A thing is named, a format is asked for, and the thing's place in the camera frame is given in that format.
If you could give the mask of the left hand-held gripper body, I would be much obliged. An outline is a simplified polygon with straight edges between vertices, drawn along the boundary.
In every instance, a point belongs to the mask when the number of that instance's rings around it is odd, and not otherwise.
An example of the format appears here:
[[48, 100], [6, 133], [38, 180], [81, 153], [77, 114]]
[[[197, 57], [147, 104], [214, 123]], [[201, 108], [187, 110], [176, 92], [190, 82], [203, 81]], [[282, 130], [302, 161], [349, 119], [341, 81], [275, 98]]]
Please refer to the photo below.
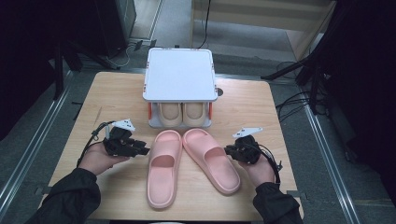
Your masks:
[[105, 125], [103, 144], [110, 156], [135, 157], [139, 149], [134, 147], [132, 132], [135, 130], [130, 119], [110, 121]]

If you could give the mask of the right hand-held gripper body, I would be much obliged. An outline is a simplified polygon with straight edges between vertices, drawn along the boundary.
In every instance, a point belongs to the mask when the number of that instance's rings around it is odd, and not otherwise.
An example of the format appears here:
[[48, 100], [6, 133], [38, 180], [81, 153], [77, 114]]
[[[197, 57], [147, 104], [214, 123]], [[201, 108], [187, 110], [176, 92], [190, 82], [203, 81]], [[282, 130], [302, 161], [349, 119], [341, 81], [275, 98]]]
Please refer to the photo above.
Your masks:
[[258, 161], [261, 150], [259, 145], [253, 137], [254, 133], [262, 131], [262, 127], [255, 128], [242, 128], [233, 135], [235, 138], [234, 145], [238, 147], [238, 151], [234, 154], [240, 154], [243, 156], [241, 162], [254, 164]]

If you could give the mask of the pink slipper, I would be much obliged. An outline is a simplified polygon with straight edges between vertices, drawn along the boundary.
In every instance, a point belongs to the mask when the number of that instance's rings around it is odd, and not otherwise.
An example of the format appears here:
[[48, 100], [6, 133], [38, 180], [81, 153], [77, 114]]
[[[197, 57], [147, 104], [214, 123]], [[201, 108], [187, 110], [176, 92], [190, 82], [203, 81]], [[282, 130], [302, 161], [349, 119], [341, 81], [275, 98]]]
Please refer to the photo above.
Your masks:
[[178, 132], [165, 130], [156, 136], [148, 159], [147, 198], [151, 207], [164, 209], [175, 200], [181, 155]]
[[231, 195], [239, 190], [240, 176], [211, 134], [203, 129], [190, 129], [183, 134], [183, 147], [217, 191]]

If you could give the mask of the beige clog shoe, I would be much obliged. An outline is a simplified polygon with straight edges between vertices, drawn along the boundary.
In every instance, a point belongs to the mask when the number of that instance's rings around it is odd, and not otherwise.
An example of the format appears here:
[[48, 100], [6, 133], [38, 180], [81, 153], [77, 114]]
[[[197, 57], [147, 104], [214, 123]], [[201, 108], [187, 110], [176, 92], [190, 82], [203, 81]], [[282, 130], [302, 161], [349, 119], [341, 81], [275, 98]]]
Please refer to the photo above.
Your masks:
[[183, 105], [183, 122], [190, 127], [202, 127], [205, 124], [206, 109], [204, 103], [186, 103]]
[[176, 127], [182, 122], [181, 104], [161, 103], [159, 104], [160, 122], [164, 127]]

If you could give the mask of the white shoe rack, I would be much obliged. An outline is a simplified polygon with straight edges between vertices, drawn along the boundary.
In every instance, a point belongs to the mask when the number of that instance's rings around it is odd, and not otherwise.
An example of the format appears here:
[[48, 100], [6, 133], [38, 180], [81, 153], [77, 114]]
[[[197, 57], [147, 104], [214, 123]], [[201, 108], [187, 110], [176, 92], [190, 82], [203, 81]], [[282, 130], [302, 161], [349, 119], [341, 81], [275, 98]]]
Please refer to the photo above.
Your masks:
[[[183, 122], [183, 105], [204, 103], [205, 124], [211, 125], [212, 103], [218, 99], [212, 52], [208, 49], [162, 49], [148, 51], [143, 98], [148, 102], [148, 124], [153, 128], [190, 128]], [[181, 104], [182, 122], [164, 127], [159, 104]]]

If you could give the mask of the person's right hand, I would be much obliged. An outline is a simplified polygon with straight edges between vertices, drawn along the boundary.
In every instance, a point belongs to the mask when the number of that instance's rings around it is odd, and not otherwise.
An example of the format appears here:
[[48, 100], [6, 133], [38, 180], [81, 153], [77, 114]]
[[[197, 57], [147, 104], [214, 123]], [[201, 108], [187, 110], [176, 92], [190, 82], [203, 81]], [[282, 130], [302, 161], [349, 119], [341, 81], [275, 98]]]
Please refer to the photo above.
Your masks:
[[260, 156], [254, 164], [239, 162], [239, 165], [247, 172], [255, 188], [263, 183], [274, 183], [276, 180], [275, 172], [270, 162], [264, 156]]

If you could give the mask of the person's left hand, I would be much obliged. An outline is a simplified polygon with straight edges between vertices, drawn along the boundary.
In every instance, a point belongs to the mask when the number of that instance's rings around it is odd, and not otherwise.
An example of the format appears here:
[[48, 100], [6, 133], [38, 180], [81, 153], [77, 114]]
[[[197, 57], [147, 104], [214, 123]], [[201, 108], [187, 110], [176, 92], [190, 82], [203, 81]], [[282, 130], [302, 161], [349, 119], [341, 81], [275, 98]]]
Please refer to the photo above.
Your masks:
[[94, 175], [100, 175], [114, 165], [128, 161], [129, 157], [110, 156], [103, 143], [97, 143], [89, 146], [83, 156], [78, 168], [87, 170]]

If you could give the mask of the black tape strip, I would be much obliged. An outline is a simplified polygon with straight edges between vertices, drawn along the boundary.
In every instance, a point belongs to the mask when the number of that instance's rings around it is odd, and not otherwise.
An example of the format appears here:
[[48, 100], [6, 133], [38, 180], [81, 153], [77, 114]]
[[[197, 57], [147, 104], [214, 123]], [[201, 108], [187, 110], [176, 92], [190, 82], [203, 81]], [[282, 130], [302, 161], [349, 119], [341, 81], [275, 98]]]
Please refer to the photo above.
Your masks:
[[300, 198], [301, 200], [308, 200], [308, 197], [305, 192], [301, 192], [299, 190], [287, 190], [287, 193], [294, 198]]

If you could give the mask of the black metal stand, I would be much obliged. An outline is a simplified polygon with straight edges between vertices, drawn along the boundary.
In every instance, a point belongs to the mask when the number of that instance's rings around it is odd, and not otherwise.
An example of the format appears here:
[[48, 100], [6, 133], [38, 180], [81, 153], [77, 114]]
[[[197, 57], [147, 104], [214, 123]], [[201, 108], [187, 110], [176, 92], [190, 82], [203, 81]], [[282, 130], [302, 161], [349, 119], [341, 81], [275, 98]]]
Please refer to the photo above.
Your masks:
[[53, 100], [58, 100], [64, 91], [63, 61], [72, 71], [80, 71], [82, 62], [78, 57], [78, 45], [72, 41], [59, 41], [54, 47], [55, 93]]

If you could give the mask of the black tripod stand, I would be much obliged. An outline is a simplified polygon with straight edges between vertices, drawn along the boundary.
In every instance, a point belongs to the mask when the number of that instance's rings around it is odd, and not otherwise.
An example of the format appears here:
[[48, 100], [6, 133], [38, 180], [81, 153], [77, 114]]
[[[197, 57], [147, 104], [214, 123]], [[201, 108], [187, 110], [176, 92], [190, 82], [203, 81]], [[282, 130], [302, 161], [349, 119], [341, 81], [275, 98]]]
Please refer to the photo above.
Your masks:
[[318, 65], [318, 51], [316, 49], [300, 61], [294, 62], [271, 75], [261, 76], [261, 79], [273, 81], [295, 71], [298, 71], [298, 74], [294, 78], [295, 83], [299, 87], [309, 85], [307, 105], [314, 115], [319, 115], [319, 80], [323, 75], [323, 72], [321, 71], [321, 67]]

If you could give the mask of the black equipment cabinet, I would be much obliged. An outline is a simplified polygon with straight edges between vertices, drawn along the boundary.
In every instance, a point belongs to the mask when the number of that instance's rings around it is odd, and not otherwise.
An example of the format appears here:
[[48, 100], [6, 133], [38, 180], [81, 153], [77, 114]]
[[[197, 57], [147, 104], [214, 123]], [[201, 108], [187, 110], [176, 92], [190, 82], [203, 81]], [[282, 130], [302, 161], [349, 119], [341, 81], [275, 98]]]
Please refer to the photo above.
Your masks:
[[134, 23], [134, 0], [94, 0], [103, 37], [102, 47], [106, 56], [115, 56], [126, 49]]

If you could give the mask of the light wooden cabinet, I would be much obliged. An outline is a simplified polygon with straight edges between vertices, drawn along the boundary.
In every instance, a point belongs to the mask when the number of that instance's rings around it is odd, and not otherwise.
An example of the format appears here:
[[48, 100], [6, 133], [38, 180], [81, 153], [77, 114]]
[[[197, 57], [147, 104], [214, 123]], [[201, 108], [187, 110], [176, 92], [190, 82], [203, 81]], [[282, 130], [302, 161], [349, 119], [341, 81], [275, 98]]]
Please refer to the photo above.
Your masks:
[[191, 18], [287, 31], [292, 51], [302, 59], [335, 9], [335, 0], [191, 0]]

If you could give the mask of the metal floor rail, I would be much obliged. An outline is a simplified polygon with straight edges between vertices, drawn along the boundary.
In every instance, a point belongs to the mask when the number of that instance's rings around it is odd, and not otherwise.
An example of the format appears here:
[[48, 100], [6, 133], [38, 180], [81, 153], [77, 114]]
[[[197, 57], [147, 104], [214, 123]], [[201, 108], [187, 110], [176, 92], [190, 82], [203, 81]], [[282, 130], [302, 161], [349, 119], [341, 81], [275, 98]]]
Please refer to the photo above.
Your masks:
[[339, 168], [334, 160], [332, 150], [328, 144], [324, 132], [322, 131], [321, 125], [319, 124], [318, 117], [311, 111], [308, 105], [305, 107], [304, 111], [316, 138], [320, 154], [328, 171], [330, 180], [332, 181], [332, 186], [345, 216], [346, 223], [362, 224], [355, 204], [353, 203], [347, 189], [347, 185], [341, 176]]
[[24, 150], [16, 168], [14, 169], [6, 184], [0, 190], [0, 211], [5, 210], [15, 197], [24, 177], [26, 176], [26, 173], [35, 159], [36, 153], [47, 136], [52, 123], [55, 121], [61, 108], [63, 107], [64, 101], [70, 91], [71, 82], [74, 80], [74, 78], [75, 73], [69, 70], [65, 75], [64, 92], [60, 94], [57, 100], [53, 100], [50, 104], [45, 117], [40, 122], [35, 134], [27, 145], [27, 148]]

